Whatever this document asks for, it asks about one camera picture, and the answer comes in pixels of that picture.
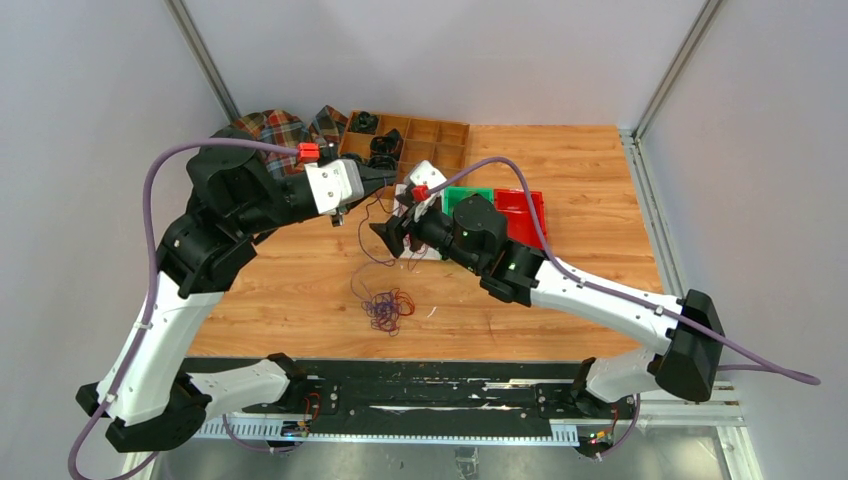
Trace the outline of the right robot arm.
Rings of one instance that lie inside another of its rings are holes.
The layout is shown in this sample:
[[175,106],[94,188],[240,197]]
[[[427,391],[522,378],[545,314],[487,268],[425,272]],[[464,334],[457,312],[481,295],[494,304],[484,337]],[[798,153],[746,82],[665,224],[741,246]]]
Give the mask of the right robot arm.
[[613,358],[591,357],[571,390],[574,408],[595,417],[613,402],[661,389],[680,399],[710,399],[723,332],[712,298],[691,289],[682,298],[633,289],[560,262],[508,235],[508,219],[480,195],[462,200],[452,215],[416,205],[370,229],[394,257],[410,243],[426,245],[471,271],[488,294],[578,315],[616,330],[640,348]]

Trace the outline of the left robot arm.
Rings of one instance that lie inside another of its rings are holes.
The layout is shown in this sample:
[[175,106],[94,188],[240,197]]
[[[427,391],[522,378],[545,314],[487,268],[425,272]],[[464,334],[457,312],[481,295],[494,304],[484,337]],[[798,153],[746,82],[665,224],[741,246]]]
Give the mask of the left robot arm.
[[148,291],[118,359],[77,402],[92,420],[109,420],[106,439],[120,453],[172,450],[213,418],[259,404],[283,413],[305,403],[308,378],[277,353],[212,374],[182,364],[200,326],[277,229],[345,213],[392,185],[396,174],[352,159],[274,177],[261,160],[274,146],[240,138],[190,144],[192,192],[186,211],[150,240]]

